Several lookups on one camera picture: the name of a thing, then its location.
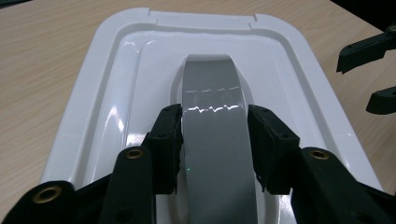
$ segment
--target gray strip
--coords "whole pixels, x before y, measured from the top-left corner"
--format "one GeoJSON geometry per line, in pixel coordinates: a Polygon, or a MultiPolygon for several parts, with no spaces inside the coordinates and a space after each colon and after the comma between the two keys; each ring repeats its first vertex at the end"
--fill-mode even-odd
{"type": "Polygon", "coordinates": [[[257,223],[247,115],[233,60],[189,56],[182,94],[190,223],[257,223]]]}

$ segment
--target wooden surface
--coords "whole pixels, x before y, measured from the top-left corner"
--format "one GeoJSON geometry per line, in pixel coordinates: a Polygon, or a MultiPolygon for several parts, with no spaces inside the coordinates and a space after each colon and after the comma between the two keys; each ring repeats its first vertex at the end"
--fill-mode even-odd
{"type": "Polygon", "coordinates": [[[328,0],[35,0],[0,9],[0,220],[39,183],[69,94],[100,23],[121,10],[263,13],[302,32],[330,80],[386,192],[396,190],[396,115],[365,112],[374,91],[396,86],[396,50],[335,73],[340,49],[379,34],[328,0]]]}

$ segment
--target white plastic tray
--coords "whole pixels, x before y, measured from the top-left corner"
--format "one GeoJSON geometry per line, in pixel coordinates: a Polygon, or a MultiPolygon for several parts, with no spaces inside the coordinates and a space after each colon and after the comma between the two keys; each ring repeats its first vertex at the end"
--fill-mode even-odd
{"type": "MultiPolygon", "coordinates": [[[[182,65],[189,54],[230,55],[247,104],[270,108],[301,137],[301,147],[330,150],[360,182],[381,189],[329,82],[295,28],[267,15],[148,8],[117,13],[96,31],[41,181],[67,180],[78,189],[111,173],[117,154],[140,145],[159,111],[181,103],[182,65]]],[[[159,224],[188,223],[183,184],[181,179],[177,196],[157,196],[159,224]]],[[[256,191],[259,223],[295,223],[289,196],[264,197],[260,186],[256,191]]]]}

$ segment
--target brass insert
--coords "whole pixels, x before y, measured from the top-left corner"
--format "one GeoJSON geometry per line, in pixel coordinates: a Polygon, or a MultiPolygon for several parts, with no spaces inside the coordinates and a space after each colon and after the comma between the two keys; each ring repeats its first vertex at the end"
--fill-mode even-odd
{"type": "Polygon", "coordinates": [[[324,160],[324,161],[330,158],[329,154],[319,150],[310,150],[309,155],[311,155],[315,159],[324,160]]]}
{"type": "Polygon", "coordinates": [[[134,160],[143,156],[143,151],[138,148],[131,149],[125,153],[126,158],[134,160]]]}
{"type": "Polygon", "coordinates": [[[40,190],[34,197],[34,203],[48,203],[52,200],[56,199],[59,195],[61,195],[62,189],[61,187],[54,185],[46,187],[40,190]]]}

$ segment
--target gray tape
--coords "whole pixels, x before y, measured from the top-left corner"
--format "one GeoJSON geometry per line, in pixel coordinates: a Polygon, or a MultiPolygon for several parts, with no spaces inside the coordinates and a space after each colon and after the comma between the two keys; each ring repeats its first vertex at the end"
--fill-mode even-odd
{"type": "Polygon", "coordinates": [[[233,60],[189,56],[182,101],[191,224],[257,223],[247,115],[233,60]]]}

